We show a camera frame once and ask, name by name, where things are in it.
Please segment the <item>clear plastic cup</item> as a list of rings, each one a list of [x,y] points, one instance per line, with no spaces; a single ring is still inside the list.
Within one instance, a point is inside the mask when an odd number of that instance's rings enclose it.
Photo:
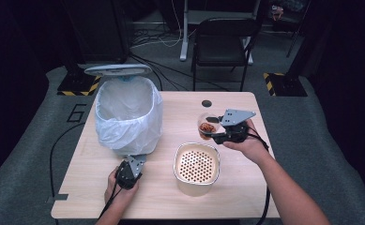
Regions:
[[[199,130],[199,126],[202,124],[202,123],[204,123],[204,122],[207,122],[206,120],[205,120],[205,118],[206,117],[208,117],[208,116],[216,116],[215,114],[212,114],[212,113],[208,113],[208,112],[206,112],[206,113],[203,113],[203,114],[201,114],[199,117],[198,117],[198,122],[197,122],[197,127],[198,127],[198,130]],[[212,124],[212,125],[214,125],[215,127],[216,127],[216,129],[217,129],[217,131],[219,130],[219,128],[220,128],[220,123],[218,123],[218,124],[216,124],[216,123],[210,123],[210,124]]]

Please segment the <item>person's right hand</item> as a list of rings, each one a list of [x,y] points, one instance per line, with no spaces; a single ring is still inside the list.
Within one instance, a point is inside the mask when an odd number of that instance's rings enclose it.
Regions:
[[[247,159],[260,166],[268,157],[268,152],[263,143],[258,139],[254,123],[248,119],[246,124],[249,126],[249,136],[244,142],[224,142],[223,145],[241,152]]]

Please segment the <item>dark metal stand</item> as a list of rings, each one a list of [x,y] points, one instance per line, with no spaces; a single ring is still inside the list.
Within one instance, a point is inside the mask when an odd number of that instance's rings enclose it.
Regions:
[[[307,17],[307,13],[308,13],[308,10],[309,10],[309,8],[310,8],[311,4],[312,4],[312,0],[308,0],[308,4],[307,4],[307,6],[306,6],[306,8],[305,8],[305,11],[304,11],[304,13],[302,14],[302,17],[300,18],[300,21],[299,21],[299,22],[298,22],[298,24],[297,24],[297,30],[294,32],[294,34],[293,34],[293,36],[292,36],[292,42],[291,42],[291,45],[290,45],[290,47],[289,47],[289,50],[288,50],[288,52],[287,52],[287,54],[286,54],[286,57],[287,57],[287,58],[289,58],[289,57],[290,57],[291,52],[292,52],[292,50],[294,49],[294,46],[295,46],[295,44],[296,44],[296,42],[297,42],[298,35],[299,35],[299,33],[300,33],[300,30],[301,30],[301,28],[302,28],[302,25],[303,25],[303,23],[304,23],[304,21],[305,21],[306,17]]]

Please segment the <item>person's left hand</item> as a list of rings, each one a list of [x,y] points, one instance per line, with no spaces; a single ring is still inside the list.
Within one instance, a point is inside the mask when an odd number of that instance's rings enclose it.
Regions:
[[[104,192],[104,201],[108,202],[110,199],[113,199],[112,206],[128,206],[139,189],[139,183],[136,183],[131,189],[123,189],[116,183],[116,172],[117,168],[108,176],[108,185]]]

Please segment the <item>white perforated strainer bin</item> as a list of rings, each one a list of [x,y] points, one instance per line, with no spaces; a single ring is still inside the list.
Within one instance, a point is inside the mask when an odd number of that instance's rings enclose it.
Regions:
[[[218,180],[220,164],[215,147],[197,142],[181,144],[173,167],[178,188],[191,197],[205,195]]]

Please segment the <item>black folding chair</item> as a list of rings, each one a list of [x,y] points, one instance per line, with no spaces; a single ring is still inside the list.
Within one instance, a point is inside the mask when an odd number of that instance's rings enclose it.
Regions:
[[[249,56],[261,30],[251,18],[211,18],[199,23],[193,43],[190,71],[192,89],[199,82],[197,68],[243,67],[239,90],[243,90]]]

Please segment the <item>grey floor mat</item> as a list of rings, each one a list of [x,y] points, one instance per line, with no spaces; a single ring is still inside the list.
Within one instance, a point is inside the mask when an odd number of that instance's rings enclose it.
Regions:
[[[91,97],[62,97],[59,67],[47,73],[47,95],[9,157],[0,167],[0,225],[54,225],[48,202],[59,188],[82,131],[68,120],[72,107]],[[320,204],[332,225],[365,225],[365,187],[327,130],[313,91],[306,97],[272,97],[264,69],[246,80],[258,100],[276,159]]]

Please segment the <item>reddish-brown food scraps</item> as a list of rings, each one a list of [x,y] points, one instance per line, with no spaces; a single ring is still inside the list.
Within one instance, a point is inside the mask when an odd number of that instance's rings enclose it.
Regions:
[[[203,133],[215,133],[217,131],[216,127],[210,123],[204,122],[199,126],[199,130]]]

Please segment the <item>white desk frame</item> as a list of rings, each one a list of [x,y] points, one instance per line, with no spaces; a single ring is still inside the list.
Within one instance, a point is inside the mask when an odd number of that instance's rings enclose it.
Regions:
[[[259,17],[262,0],[241,0],[244,4],[241,7],[222,8],[220,10],[190,9],[189,0],[183,0],[183,12],[181,23],[181,50],[179,60],[185,62],[188,58],[189,49],[189,25],[197,25],[206,19],[211,18],[251,18]]]

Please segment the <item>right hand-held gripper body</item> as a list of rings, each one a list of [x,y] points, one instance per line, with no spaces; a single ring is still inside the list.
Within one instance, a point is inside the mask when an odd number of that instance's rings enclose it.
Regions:
[[[244,142],[249,134],[247,120],[255,115],[253,111],[227,109],[223,116],[216,118],[217,123],[224,128],[224,132],[214,134],[213,140],[216,144]]]

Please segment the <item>black stand base striped edge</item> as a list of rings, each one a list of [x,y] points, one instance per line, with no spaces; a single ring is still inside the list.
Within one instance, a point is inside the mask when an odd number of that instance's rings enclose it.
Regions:
[[[99,86],[100,76],[83,75],[76,80],[66,76],[57,88],[61,96],[92,96]]]
[[[264,73],[263,76],[267,91],[273,97],[307,96],[299,78],[290,78],[283,73]]]

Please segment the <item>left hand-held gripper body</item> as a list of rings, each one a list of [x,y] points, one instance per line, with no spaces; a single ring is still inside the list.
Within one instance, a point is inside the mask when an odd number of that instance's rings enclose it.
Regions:
[[[146,155],[126,156],[119,165],[115,180],[123,189],[132,189],[142,176]]]

